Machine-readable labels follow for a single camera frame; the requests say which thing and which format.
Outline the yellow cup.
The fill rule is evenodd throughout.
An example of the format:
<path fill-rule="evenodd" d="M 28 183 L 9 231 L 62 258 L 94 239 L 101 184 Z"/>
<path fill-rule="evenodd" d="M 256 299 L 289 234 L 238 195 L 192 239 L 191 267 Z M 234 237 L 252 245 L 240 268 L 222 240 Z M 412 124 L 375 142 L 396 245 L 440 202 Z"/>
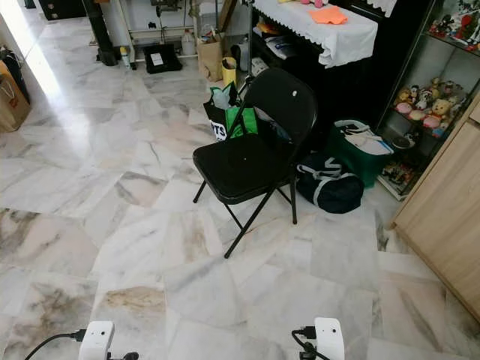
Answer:
<path fill-rule="evenodd" d="M 236 83 L 237 68 L 238 68 L 238 65 L 237 65 L 236 58 L 223 57 L 220 60 L 220 75 L 222 75 L 224 86 L 234 85 L 234 83 Z"/>

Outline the glass display cabinet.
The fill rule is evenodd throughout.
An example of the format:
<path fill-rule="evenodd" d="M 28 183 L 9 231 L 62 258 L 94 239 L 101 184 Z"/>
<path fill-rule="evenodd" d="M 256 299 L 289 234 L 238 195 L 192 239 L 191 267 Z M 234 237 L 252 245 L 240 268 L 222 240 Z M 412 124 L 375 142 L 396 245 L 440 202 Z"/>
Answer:
<path fill-rule="evenodd" d="M 378 181 L 398 201 L 426 167 L 480 89 L 480 0 L 423 0 L 412 52 L 377 133 L 393 148 Z M 436 99 L 453 105 L 445 120 L 428 117 Z"/>

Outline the dark green tote bag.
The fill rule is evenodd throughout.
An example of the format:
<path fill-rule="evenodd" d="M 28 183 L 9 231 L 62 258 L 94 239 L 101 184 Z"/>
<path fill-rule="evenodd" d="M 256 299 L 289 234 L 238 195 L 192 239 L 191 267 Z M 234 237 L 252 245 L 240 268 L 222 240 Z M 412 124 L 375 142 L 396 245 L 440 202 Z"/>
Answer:
<path fill-rule="evenodd" d="M 394 150 L 369 124 L 356 118 L 340 118 L 327 135 L 325 153 L 357 175 L 365 188 L 372 188 Z"/>

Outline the green black shopping bag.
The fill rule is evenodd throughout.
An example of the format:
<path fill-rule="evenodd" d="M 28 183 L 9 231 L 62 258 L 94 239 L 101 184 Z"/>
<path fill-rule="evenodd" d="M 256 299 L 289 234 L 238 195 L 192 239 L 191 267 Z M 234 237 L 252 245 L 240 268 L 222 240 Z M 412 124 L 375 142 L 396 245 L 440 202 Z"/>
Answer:
<path fill-rule="evenodd" d="M 225 87 L 211 87 L 210 97 L 203 103 L 214 137 L 218 141 L 257 133 L 257 116 L 253 107 L 240 109 L 235 82 Z"/>

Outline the light wooden cabinet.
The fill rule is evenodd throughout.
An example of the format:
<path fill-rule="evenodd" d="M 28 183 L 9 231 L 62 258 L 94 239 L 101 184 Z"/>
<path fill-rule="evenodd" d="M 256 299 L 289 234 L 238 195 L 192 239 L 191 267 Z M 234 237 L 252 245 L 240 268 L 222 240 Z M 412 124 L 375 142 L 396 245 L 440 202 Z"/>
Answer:
<path fill-rule="evenodd" d="M 480 318 L 480 92 L 402 203 L 393 226 Z"/>

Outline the orange cloth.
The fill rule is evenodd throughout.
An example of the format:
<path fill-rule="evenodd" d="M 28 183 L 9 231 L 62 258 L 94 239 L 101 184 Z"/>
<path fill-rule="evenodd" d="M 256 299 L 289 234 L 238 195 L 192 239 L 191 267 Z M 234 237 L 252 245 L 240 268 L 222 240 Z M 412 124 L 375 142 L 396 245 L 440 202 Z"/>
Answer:
<path fill-rule="evenodd" d="M 335 4 L 329 4 L 316 10 L 309 10 L 307 13 L 316 24 L 343 25 L 349 20 L 349 17 Z"/>

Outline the black stand pole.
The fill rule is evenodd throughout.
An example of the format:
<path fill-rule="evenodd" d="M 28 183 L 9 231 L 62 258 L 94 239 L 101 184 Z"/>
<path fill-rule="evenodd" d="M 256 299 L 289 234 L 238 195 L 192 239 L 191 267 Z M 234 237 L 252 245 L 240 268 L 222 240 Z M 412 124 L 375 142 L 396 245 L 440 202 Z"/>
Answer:
<path fill-rule="evenodd" d="M 81 0 L 81 3 L 89 18 L 91 30 L 97 44 L 98 61 L 102 62 L 103 65 L 109 66 L 109 68 L 116 66 L 118 59 L 113 47 L 113 42 L 110 40 L 102 7 L 96 0 Z"/>

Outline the black folding chair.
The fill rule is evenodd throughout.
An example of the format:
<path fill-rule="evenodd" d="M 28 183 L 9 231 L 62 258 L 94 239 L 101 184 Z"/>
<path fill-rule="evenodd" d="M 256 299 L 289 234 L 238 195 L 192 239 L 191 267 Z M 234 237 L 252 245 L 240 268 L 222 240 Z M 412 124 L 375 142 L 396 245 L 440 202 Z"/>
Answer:
<path fill-rule="evenodd" d="M 234 135 L 243 124 L 242 113 L 238 112 L 234 124 L 227 129 L 226 139 L 193 151 L 194 165 L 202 176 L 200 193 L 210 188 L 226 209 L 257 197 L 261 199 L 246 223 L 235 221 L 240 231 L 223 255 L 226 259 L 274 193 L 280 194 L 291 206 L 292 223 L 299 222 L 296 165 L 302 159 L 303 146 L 318 118 L 318 100 L 313 89 L 277 67 L 247 80 L 239 107 L 260 110 L 281 134 L 274 141 L 269 139 L 267 130 Z"/>

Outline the black piano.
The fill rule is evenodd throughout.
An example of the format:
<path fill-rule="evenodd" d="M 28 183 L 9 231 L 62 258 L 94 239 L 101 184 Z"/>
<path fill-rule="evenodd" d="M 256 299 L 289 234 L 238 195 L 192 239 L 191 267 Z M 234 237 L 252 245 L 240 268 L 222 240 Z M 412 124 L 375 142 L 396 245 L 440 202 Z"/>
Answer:
<path fill-rule="evenodd" d="M 393 95 L 428 5 L 423 0 L 326 0 L 326 4 L 353 11 L 378 24 L 369 58 L 326 67 L 318 62 L 321 46 L 252 7 L 249 34 L 253 57 L 263 59 L 272 68 L 284 69 L 314 90 L 319 131 L 328 130 L 341 118 L 356 118 L 374 125 Z"/>

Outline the large brown paper bag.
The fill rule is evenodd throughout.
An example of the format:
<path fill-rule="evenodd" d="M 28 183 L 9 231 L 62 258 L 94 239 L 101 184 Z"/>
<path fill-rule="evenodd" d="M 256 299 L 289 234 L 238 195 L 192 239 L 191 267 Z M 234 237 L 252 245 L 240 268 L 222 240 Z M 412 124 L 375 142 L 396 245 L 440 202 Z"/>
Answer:
<path fill-rule="evenodd" d="M 0 62 L 0 126 L 5 133 L 20 129 L 31 104 L 4 62 Z"/>

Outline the small brown paper bag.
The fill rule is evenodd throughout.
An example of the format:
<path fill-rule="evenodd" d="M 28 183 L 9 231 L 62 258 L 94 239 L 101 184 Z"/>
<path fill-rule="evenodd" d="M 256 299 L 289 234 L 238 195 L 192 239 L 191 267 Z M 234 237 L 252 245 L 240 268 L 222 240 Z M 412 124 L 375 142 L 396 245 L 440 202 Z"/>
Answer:
<path fill-rule="evenodd" d="M 196 39 L 196 54 L 199 58 L 199 72 L 210 83 L 216 83 L 223 79 L 221 61 L 223 58 L 222 35 L 215 26 L 210 25 L 209 31 L 204 35 L 198 35 Z"/>

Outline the white plastic bottle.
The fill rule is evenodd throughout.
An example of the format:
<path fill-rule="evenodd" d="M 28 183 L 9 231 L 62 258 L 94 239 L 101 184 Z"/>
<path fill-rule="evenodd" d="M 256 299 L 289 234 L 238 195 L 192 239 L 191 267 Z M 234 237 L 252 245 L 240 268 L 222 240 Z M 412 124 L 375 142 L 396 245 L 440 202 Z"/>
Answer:
<path fill-rule="evenodd" d="M 181 37 L 181 55 L 182 57 L 192 57 L 196 54 L 196 39 L 192 31 L 186 28 Z"/>

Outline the yellow plush bear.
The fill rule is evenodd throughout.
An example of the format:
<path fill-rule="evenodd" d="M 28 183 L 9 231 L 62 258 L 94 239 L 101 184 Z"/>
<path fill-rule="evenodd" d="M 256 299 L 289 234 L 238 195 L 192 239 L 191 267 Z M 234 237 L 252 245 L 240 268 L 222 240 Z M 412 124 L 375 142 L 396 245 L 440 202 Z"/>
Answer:
<path fill-rule="evenodd" d="M 452 109 L 452 101 L 447 99 L 436 99 L 434 103 L 432 103 L 432 107 L 428 114 L 428 117 L 436 118 L 439 122 L 446 119 L 447 113 L 449 110 Z"/>

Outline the dark navy duffel bag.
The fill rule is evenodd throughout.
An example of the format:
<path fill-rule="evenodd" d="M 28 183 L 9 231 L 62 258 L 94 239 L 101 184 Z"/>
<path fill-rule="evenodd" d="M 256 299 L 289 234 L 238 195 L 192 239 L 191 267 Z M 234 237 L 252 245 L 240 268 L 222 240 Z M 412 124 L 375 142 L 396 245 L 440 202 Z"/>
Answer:
<path fill-rule="evenodd" d="M 365 185 L 343 162 L 323 153 L 306 155 L 297 164 L 299 194 L 324 212 L 345 214 L 361 205 Z"/>

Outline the white lace cloth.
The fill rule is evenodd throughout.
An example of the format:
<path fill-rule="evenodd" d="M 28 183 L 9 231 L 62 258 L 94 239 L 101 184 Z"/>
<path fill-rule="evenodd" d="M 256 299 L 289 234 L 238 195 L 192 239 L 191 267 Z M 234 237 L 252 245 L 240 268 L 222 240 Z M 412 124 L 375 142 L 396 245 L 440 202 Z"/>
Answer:
<path fill-rule="evenodd" d="M 343 25 L 316 24 L 309 10 L 316 10 L 311 4 L 299 1 L 255 0 L 253 9 L 265 17 L 285 26 L 299 37 L 321 46 L 318 62 L 327 68 L 360 61 L 373 55 L 378 24 L 363 15 L 339 7 L 349 20 Z"/>

